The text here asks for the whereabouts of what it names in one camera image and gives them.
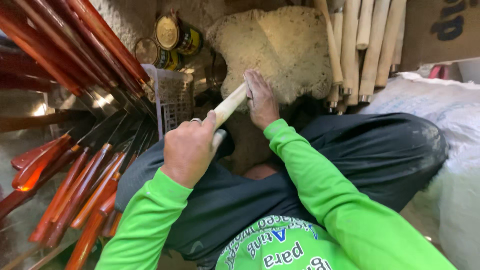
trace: tin can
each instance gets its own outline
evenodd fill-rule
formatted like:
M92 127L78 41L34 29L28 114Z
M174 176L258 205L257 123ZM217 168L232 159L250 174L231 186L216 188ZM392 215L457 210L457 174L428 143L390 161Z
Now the tin can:
M168 51L160 47L152 38L142 38L135 45L135 57L140 64L151 64L165 70L180 70L182 58L175 50Z
M196 55L204 45L202 33L197 28L174 16L157 20L155 36L162 49L176 49L183 55Z

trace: dust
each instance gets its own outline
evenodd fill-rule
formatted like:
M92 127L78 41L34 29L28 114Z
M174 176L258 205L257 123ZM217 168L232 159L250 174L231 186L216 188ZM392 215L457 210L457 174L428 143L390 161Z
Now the dust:
M206 38L228 65L222 85L226 98L242 82L243 72L260 70L281 104L310 94L328 95L332 71L324 20L315 9L290 6L272 12L251 10L226 16ZM246 112L246 104L237 110Z

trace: knee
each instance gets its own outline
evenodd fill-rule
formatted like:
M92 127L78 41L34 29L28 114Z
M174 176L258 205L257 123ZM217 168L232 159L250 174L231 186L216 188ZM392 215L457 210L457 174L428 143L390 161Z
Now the knee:
M443 132L432 122L408 115L408 128L402 136L411 138L411 147L416 149L420 170L437 168L448 158L448 143Z

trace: person's right hand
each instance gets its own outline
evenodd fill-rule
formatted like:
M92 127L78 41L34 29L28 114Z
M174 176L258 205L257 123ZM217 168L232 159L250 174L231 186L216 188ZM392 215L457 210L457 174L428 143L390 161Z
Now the person's right hand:
M247 85L247 105L250 108L252 122L262 131L271 123L280 119L278 102L272 88L259 71L246 70L243 73Z

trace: wooden stick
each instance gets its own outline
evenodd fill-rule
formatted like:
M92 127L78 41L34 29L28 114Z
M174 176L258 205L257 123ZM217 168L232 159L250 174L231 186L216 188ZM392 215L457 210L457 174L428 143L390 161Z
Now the wooden stick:
M241 84L237 90L228 96L222 103L215 108L216 113L216 126L215 129L218 129L227 119L232 115L232 113L237 109L240 104L247 99L247 85L245 83Z
M354 85L355 44L357 40L359 9L360 1L345 1L342 38L342 70L344 75L343 88L346 93L351 93Z
M347 106L356 106L359 103L359 76L360 76L360 70L359 70L359 51L355 51L355 64L353 66L354 69L354 75L353 75L353 89L352 89L352 94L349 96L345 96L343 102Z
M338 53L335 45L335 35L333 33L332 22L330 21L330 15L328 14L328 6L326 0L315 0L315 6L317 10L320 10L325 16L327 24L327 36L328 36L328 53L330 54L330 63L333 71L333 85L341 85L343 83L342 67L340 65L340 54Z
M392 65L393 54L395 51L396 40L400 30L403 13L407 6L407 0L392 0L390 12L388 13L387 25L385 27L385 36L378 64L375 86L387 86L390 66Z
M389 7L390 0L377 0L373 9L372 31L370 33L370 43L365 56L365 63L363 64L359 102L370 102L375 89L378 60L380 58L380 50L382 49Z
M335 45L338 53L342 50L342 31L343 31L343 8L338 9L332 15L333 19L333 33L335 37ZM332 86L330 89L330 93L326 99L326 107L327 108L335 108L337 106L339 100L339 86Z
M372 29L374 0L362 0L359 21L359 30L357 35L357 49L363 50L368 48L370 43L370 30Z
M403 11L402 22L400 23L400 30L396 37L395 52L393 54L392 66L390 72L398 72L400 64L402 63L402 49L403 49L403 37L405 35L405 17L407 15L407 9Z

